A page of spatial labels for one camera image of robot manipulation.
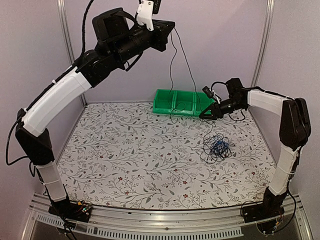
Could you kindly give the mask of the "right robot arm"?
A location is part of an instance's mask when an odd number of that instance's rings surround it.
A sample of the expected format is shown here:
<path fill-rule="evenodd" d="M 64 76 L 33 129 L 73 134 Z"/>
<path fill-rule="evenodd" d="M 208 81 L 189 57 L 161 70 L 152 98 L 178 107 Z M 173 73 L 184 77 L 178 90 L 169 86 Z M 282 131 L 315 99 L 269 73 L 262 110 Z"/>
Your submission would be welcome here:
<path fill-rule="evenodd" d="M 289 184 L 299 165 L 301 150 L 311 135 L 307 102 L 304 98 L 291 98 L 259 86 L 244 87 L 239 78 L 232 78 L 224 85 L 229 98 L 223 101 L 219 100 L 213 87 L 202 89 L 215 102 L 201 112 L 201 119 L 218 120 L 248 107 L 257 107 L 280 116 L 281 150 L 273 179 L 264 191 L 262 203 L 244 206 L 240 214 L 246 222 L 282 215 L 285 212 L 283 201 L 290 194 Z"/>

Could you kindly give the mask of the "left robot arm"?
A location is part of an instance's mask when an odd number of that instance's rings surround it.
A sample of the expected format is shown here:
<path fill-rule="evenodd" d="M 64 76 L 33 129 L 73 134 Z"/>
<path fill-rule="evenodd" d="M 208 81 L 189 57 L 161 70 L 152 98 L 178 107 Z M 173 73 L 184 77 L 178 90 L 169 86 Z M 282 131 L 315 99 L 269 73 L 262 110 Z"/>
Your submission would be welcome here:
<path fill-rule="evenodd" d="M 9 130 L 25 152 L 46 188 L 51 205 L 70 217 L 82 204 L 70 201 L 52 150 L 49 123 L 71 102 L 104 81 L 111 72 L 129 71 L 147 49 L 166 50 L 173 21 L 156 20 L 160 1 L 141 0 L 135 15 L 118 7 L 92 19 L 96 46 L 80 56 L 54 79 L 26 108 L 17 113 Z"/>

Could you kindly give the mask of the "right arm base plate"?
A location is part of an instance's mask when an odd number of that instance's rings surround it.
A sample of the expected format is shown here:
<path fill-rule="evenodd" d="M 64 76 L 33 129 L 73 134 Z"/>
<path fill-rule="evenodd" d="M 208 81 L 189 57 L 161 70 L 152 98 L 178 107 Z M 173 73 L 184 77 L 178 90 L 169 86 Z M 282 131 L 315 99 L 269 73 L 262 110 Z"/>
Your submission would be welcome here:
<path fill-rule="evenodd" d="M 261 221 L 285 213 L 282 205 L 275 207 L 266 207 L 262 202 L 254 202 L 251 200 L 245 201 L 240 207 L 240 215 L 245 223 Z"/>

